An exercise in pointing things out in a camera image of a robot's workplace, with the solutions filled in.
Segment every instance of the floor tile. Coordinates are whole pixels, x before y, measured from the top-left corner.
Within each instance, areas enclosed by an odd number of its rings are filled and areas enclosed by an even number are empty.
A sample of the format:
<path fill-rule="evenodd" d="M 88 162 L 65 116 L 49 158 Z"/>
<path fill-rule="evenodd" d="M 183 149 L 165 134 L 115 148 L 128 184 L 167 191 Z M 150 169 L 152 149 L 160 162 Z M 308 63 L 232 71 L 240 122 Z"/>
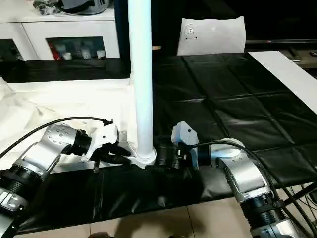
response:
<path fill-rule="evenodd" d="M 91 233 L 97 232 L 108 232 L 115 238 L 194 238 L 186 207 L 93 223 Z"/>
<path fill-rule="evenodd" d="M 87 238 L 90 234 L 90 224 L 66 227 L 62 229 L 49 230 L 18 235 L 15 238 Z"/>
<path fill-rule="evenodd" d="M 234 198 L 188 206 L 195 238 L 250 238 L 249 224 Z"/>

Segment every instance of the black table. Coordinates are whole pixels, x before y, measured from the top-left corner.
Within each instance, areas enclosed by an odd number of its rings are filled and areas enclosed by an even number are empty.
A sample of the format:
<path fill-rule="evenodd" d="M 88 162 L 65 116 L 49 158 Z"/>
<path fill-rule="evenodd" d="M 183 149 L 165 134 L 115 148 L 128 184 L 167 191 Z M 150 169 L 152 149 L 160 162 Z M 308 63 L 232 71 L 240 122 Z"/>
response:
<path fill-rule="evenodd" d="M 21 82 L 21 75 L 24 82 L 129 75 L 119 59 L 3 63 L 0 72 L 9 83 Z M 153 85 L 157 165 L 51 174 L 20 232 L 232 197 L 224 174 L 206 160 L 198 171 L 169 168 L 170 134 L 182 120 L 201 142 L 242 141 L 286 186 L 316 180 L 317 115 L 248 53 L 154 59 Z"/>

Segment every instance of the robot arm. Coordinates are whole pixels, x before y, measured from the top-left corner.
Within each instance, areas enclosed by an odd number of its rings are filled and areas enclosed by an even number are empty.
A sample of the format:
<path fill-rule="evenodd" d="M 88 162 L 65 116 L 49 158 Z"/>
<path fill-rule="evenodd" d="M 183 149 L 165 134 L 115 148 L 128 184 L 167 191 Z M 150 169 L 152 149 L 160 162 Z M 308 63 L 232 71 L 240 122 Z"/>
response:
<path fill-rule="evenodd" d="M 173 128 L 174 131 L 179 134 L 173 133 L 172 141 L 175 141 L 174 138 L 184 138 L 179 141 L 186 144 L 186 141 L 198 140 L 197 134 L 184 121 L 177 124 Z M 222 140 L 244 146 L 232 138 Z M 183 151 L 184 145 L 176 149 L 179 150 Z M 225 172 L 228 184 L 250 224 L 250 232 L 254 238 L 305 237 L 293 222 L 285 217 L 282 212 L 282 201 L 274 197 L 269 183 L 246 152 L 232 145 L 215 144 L 210 145 L 205 154 L 209 154 L 212 166 Z"/>
<path fill-rule="evenodd" d="M 99 148 L 106 153 L 118 141 L 118 129 L 111 123 L 91 136 L 64 123 L 47 127 L 42 139 L 31 145 L 10 169 L 0 171 L 0 237 L 13 237 L 19 218 L 42 182 L 58 163 L 61 154 L 92 158 Z"/>

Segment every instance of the white cabinet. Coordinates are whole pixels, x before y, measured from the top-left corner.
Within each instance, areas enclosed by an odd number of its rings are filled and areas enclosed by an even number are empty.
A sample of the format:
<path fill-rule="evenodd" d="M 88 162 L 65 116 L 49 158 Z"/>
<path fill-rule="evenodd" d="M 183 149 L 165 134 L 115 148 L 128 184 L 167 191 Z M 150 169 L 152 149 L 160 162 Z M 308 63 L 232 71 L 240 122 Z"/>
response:
<path fill-rule="evenodd" d="M 38 57 L 21 23 L 1 23 L 0 61 L 19 59 L 38 60 Z"/>
<path fill-rule="evenodd" d="M 97 51 L 104 51 L 106 58 L 120 57 L 114 21 L 28 22 L 22 25 L 40 60 L 56 59 L 54 51 L 67 52 L 73 59 L 84 54 L 97 58 Z"/>

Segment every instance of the white pole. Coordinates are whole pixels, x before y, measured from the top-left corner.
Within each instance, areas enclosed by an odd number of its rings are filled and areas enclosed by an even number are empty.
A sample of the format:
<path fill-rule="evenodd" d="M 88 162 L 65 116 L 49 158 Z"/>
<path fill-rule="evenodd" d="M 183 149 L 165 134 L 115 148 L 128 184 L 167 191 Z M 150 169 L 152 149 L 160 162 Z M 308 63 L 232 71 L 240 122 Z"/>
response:
<path fill-rule="evenodd" d="M 135 89 L 138 146 L 136 159 L 143 165 L 155 161 L 152 109 L 151 0 L 128 0 L 131 76 Z"/>

